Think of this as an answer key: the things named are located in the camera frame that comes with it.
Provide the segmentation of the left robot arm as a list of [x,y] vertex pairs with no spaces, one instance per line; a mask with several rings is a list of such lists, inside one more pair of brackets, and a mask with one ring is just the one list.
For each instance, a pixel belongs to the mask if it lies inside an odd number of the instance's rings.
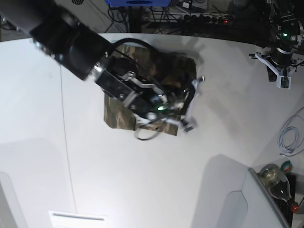
[[266,65],[268,81],[275,82],[281,89],[290,89],[292,74],[304,64],[301,58],[294,59],[293,54],[304,41],[304,26],[296,19],[291,0],[267,0],[270,7],[269,23],[275,41],[266,52],[249,54],[251,59]]

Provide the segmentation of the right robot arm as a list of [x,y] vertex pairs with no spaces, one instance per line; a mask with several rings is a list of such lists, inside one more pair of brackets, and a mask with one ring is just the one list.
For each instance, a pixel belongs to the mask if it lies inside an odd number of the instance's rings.
[[181,57],[135,38],[111,43],[52,0],[3,0],[0,13],[79,79],[93,76],[140,126],[195,128],[190,107],[205,78],[177,71]]

